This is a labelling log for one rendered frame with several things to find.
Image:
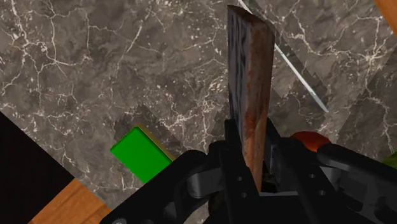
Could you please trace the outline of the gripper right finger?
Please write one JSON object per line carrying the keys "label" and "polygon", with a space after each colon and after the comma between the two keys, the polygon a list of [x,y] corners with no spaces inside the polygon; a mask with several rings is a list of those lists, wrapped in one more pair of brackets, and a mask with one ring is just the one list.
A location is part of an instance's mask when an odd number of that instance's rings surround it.
{"label": "gripper right finger", "polygon": [[271,121],[265,163],[272,224],[397,224],[397,169],[333,143],[310,151]]}

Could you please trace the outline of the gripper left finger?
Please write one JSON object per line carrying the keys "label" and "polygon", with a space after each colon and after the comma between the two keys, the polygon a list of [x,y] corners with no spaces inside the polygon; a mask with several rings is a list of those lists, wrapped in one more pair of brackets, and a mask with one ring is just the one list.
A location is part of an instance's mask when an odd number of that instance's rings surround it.
{"label": "gripper left finger", "polygon": [[223,201],[203,224],[260,221],[258,191],[233,119],[225,120],[225,139],[211,143],[208,153],[184,152],[99,224],[184,224],[216,194]]}

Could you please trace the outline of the brown rusty slab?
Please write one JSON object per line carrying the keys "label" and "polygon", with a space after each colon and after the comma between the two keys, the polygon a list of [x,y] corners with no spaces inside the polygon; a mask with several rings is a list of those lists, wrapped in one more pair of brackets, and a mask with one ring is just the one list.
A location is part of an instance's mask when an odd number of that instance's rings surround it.
{"label": "brown rusty slab", "polygon": [[227,6],[230,117],[257,190],[262,186],[274,43],[266,21],[240,6]]}

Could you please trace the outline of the green rounded thing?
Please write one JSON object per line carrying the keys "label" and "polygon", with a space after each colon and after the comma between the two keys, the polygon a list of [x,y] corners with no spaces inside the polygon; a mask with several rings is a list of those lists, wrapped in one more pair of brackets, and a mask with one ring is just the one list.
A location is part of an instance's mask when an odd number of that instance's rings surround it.
{"label": "green rounded thing", "polygon": [[383,159],[382,163],[397,169],[397,151]]}

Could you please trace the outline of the green rectangular box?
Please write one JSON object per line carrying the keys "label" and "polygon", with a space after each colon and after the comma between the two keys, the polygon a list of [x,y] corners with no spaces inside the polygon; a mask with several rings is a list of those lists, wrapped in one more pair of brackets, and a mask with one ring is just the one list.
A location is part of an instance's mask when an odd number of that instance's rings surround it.
{"label": "green rectangular box", "polygon": [[110,152],[144,184],[176,159],[141,124],[133,126]]}

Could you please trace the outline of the red round fruit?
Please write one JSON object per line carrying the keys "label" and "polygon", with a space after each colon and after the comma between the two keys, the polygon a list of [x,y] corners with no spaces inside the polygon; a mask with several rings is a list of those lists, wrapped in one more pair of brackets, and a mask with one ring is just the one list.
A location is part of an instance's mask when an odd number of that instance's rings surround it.
{"label": "red round fruit", "polygon": [[291,137],[301,141],[308,150],[313,152],[316,152],[323,145],[331,143],[327,137],[311,131],[296,132]]}

